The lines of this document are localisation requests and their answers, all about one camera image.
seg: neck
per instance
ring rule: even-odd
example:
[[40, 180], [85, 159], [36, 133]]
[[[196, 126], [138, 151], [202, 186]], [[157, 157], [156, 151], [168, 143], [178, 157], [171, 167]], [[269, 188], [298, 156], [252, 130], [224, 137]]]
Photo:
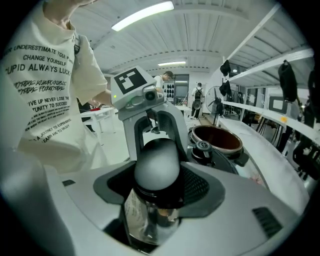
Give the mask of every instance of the neck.
[[50, 0], [44, 3], [43, 14], [52, 23], [68, 30], [70, 17], [78, 7], [72, 0]]

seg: camera lens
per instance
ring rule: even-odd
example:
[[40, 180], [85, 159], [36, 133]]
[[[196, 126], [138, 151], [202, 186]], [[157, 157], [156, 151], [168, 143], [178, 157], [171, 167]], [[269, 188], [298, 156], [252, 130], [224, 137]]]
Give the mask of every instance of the camera lens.
[[145, 94], [145, 98], [148, 100], [148, 101], [153, 101], [155, 99], [156, 95], [149, 91]]

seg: ceiling light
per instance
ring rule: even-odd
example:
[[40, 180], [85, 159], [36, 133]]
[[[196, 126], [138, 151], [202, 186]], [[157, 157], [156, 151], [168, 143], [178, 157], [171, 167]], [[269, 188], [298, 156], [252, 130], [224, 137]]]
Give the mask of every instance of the ceiling light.
[[158, 14], [164, 11], [170, 11], [170, 10], [173, 10], [174, 8], [175, 8], [174, 4], [171, 1], [158, 3], [135, 12], [134, 14], [119, 21], [117, 24], [115, 24], [111, 28], [115, 31], [120, 31], [123, 28], [129, 26], [130, 24], [135, 23], [145, 17], [151, 16], [153, 14]]
[[186, 64], [185, 61], [174, 61], [174, 62], [166, 62], [166, 63], [159, 63], [159, 66], [167, 66], [167, 65], [178, 65], [178, 64]]

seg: pot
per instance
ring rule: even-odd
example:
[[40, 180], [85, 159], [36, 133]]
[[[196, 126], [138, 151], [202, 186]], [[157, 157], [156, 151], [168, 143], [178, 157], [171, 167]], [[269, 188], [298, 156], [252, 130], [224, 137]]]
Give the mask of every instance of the pot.
[[221, 153], [231, 156], [242, 152], [243, 143], [241, 139], [226, 129], [211, 126], [198, 125], [192, 129], [190, 139], [194, 142], [206, 141]]

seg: orange sticker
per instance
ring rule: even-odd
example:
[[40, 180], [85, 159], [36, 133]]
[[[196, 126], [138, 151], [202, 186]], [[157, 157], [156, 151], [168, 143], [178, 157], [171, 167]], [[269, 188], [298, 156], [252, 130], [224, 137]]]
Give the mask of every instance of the orange sticker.
[[286, 118], [285, 116], [282, 116], [282, 117], [281, 117], [281, 122], [286, 123], [287, 120], [288, 120], [288, 118]]

